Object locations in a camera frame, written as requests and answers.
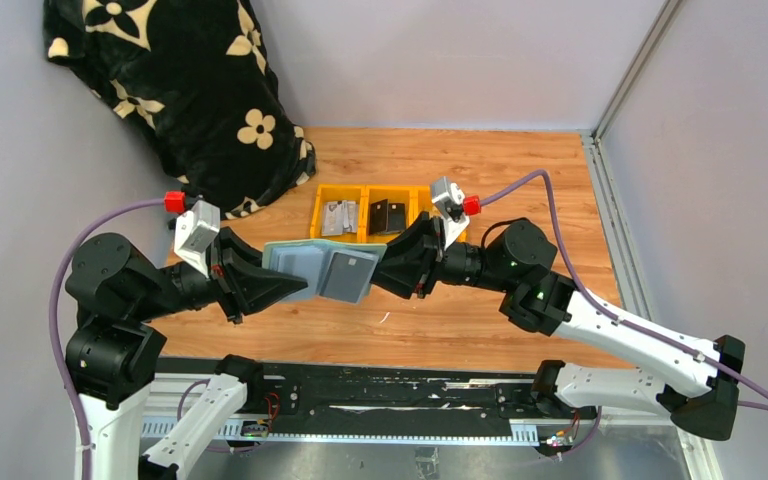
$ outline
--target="black blanket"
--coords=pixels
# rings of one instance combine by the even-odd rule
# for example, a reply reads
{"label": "black blanket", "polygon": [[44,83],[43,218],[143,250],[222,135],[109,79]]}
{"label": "black blanket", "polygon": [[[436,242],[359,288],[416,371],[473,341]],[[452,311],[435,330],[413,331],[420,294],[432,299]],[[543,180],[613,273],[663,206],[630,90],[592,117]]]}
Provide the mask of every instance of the black blanket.
{"label": "black blanket", "polygon": [[313,146],[278,101],[248,0],[44,0],[43,29],[48,59],[228,218],[314,174]]}

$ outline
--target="perforated metal strip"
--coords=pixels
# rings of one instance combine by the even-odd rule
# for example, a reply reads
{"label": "perforated metal strip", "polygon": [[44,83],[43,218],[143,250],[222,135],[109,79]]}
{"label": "perforated metal strip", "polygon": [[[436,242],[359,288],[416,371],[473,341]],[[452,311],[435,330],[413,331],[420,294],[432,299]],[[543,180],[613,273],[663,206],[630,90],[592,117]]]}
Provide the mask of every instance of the perforated metal strip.
{"label": "perforated metal strip", "polygon": [[[143,438],[163,438],[175,427],[175,417],[143,418]],[[314,435],[299,433],[273,433],[268,437],[241,435],[242,419],[228,419],[219,429],[214,440],[248,440],[267,442],[304,442],[304,443],[381,443],[410,445],[493,445],[493,446],[530,446],[539,445],[537,427],[522,423],[511,424],[511,436],[508,437],[441,437],[412,435]]]}

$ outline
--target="wooden tabletop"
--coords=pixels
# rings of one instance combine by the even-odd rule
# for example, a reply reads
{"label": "wooden tabletop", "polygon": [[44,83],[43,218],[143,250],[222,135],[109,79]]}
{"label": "wooden tabletop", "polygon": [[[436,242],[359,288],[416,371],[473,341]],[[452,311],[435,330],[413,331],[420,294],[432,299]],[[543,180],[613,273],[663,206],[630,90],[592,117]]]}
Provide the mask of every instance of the wooden tabletop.
{"label": "wooden tabletop", "polygon": [[[427,185],[447,175],[467,195],[485,197],[545,168],[576,270],[595,293],[619,303],[578,135],[357,128],[308,128],[305,134],[316,146],[319,173],[264,210],[227,223],[253,247],[307,238],[319,183]],[[541,180],[471,217],[469,241],[478,243],[495,222],[521,216],[554,242]],[[560,255],[554,268],[566,272]],[[168,337],[168,355],[520,372],[535,371],[544,359],[627,366],[589,346],[519,330],[498,312],[501,299],[442,284],[424,300],[373,288],[360,305],[321,298],[278,304],[239,326],[226,322],[215,305],[152,326]]]}

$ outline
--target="gray floor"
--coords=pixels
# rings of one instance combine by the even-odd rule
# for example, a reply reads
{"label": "gray floor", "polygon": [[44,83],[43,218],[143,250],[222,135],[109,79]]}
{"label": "gray floor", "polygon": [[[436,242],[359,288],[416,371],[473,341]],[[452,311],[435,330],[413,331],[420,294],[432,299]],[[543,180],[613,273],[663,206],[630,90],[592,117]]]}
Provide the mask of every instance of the gray floor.
{"label": "gray floor", "polygon": [[675,428],[611,427],[560,464],[529,447],[270,444],[245,455],[205,453],[191,479],[689,480]]}

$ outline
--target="white arm segment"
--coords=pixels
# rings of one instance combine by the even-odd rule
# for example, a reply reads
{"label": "white arm segment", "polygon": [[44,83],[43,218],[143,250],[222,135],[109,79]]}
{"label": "white arm segment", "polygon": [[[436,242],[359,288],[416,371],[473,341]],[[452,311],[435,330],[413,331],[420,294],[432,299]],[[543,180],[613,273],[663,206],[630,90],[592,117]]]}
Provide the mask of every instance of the white arm segment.
{"label": "white arm segment", "polygon": [[[626,322],[636,323],[675,339],[714,360],[720,359],[720,354],[714,349],[714,342],[711,340],[673,332],[611,305],[592,292],[591,295]],[[593,308],[581,292],[572,294],[567,313],[572,315],[572,319],[562,322],[555,330],[555,335],[593,345],[627,360],[688,398],[698,397],[711,390],[706,382],[708,377],[717,376],[716,368],[659,340],[612,323],[609,318]]]}
{"label": "white arm segment", "polygon": [[639,368],[587,368],[568,363],[555,382],[558,400],[573,408],[605,406],[669,416],[656,396],[664,381]]}
{"label": "white arm segment", "polygon": [[178,480],[186,479],[216,432],[245,405],[247,397],[248,389],[237,377],[214,375],[207,390],[169,435],[145,451],[148,461],[163,467],[175,464]]}
{"label": "white arm segment", "polygon": [[[90,425],[93,480],[137,479],[143,409],[150,389],[146,385],[119,404],[117,410],[108,410],[104,400],[80,395]],[[79,480],[83,450],[80,435],[76,438],[75,479]]]}

